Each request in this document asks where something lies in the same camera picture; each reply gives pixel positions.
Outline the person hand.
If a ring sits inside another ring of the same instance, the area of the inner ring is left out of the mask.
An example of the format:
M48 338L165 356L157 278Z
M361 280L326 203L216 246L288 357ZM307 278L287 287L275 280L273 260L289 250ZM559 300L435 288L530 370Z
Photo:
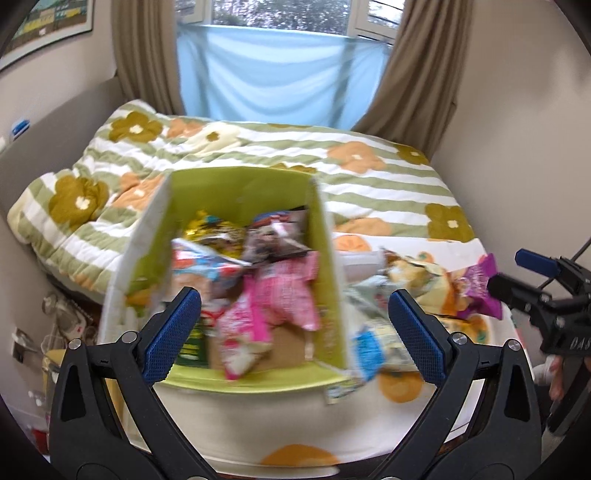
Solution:
M549 396L553 401L559 401L564 396L564 380L563 380L563 358L560 356L553 356L549 366L549 372L552 375L552 380L549 389Z

